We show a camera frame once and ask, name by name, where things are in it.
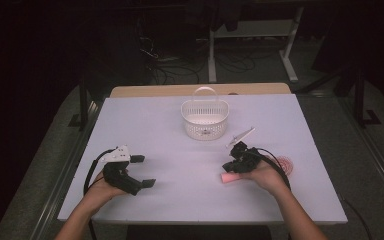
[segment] basket handle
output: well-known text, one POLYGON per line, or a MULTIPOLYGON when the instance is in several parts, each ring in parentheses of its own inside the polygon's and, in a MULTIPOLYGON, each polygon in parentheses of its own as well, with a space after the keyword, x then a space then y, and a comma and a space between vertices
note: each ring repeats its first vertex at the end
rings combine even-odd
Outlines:
POLYGON ((203 90, 209 90, 209 91, 213 92, 214 95, 216 95, 216 100, 218 101, 218 94, 217 94, 217 92, 216 92, 214 89, 210 88, 210 87, 199 87, 199 88, 197 88, 197 89, 195 90, 195 92, 193 92, 192 100, 195 101, 195 95, 196 95, 199 91, 203 91, 203 90))

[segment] hand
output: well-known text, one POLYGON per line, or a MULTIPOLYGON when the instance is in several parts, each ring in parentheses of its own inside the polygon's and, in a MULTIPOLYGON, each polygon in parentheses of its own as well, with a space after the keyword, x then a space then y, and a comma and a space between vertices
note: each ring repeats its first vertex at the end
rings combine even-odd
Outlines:
POLYGON ((258 186, 275 195, 277 191, 288 189, 280 174, 268 163, 261 161, 249 173, 241 173, 241 178, 254 180, 258 186))
POLYGON ((103 177, 104 174, 102 172, 96 176, 93 185, 81 201, 82 205, 92 211, 92 215, 98 212, 113 197, 126 194, 123 190, 109 185, 103 177))

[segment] white table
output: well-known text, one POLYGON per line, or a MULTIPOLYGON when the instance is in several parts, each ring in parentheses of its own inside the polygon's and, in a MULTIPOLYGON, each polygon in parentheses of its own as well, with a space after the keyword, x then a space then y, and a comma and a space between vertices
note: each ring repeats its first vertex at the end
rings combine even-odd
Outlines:
MULTIPOLYGON (((283 222, 274 198, 254 182, 221 182, 222 165, 232 160, 225 145, 253 126, 256 130, 244 142, 293 161, 292 191, 310 217, 318 224, 347 222, 295 95, 221 95, 230 105, 228 128, 214 141, 196 141, 186 135, 180 107, 190 99, 107 99, 58 219, 66 220, 82 198, 92 161, 105 150, 128 145, 132 155, 146 156, 144 163, 128 166, 129 175, 157 181, 137 196, 112 199, 94 220, 120 224, 283 222)), ((102 168, 98 164, 94 175, 102 168)))

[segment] plastic basket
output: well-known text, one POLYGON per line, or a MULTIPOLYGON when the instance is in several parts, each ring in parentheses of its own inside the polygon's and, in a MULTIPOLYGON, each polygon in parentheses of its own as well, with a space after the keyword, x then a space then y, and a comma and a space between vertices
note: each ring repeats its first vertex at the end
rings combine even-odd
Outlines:
POLYGON ((223 136, 227 128, 229 104, 219 100, 218 94, 210 87, 200 87, 195 90, 192 100, 182 104, 184 126, 189 137, 209 141, 223 136), (199 91, 209 90, 215 94, 215 100, 196 100, 199 91))

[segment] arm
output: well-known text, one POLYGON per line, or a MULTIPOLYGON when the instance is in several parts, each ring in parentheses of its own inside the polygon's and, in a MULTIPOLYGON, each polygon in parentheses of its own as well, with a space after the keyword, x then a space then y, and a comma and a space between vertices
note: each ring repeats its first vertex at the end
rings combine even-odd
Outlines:
POLYGON ((254 180, 273 195, 293 240, 327 239, 285 185, 279 173, 269 164, 261 161, 257 169, 241 174, 241 177, 254 180))
POLYGON ((89 188, 89 191, 74 208, 55 239, 82 239, 90 218, 113 197, 126 194, 122 190, 110 186, 102 177, 101 172, 96 177, 94 184, 89 188))

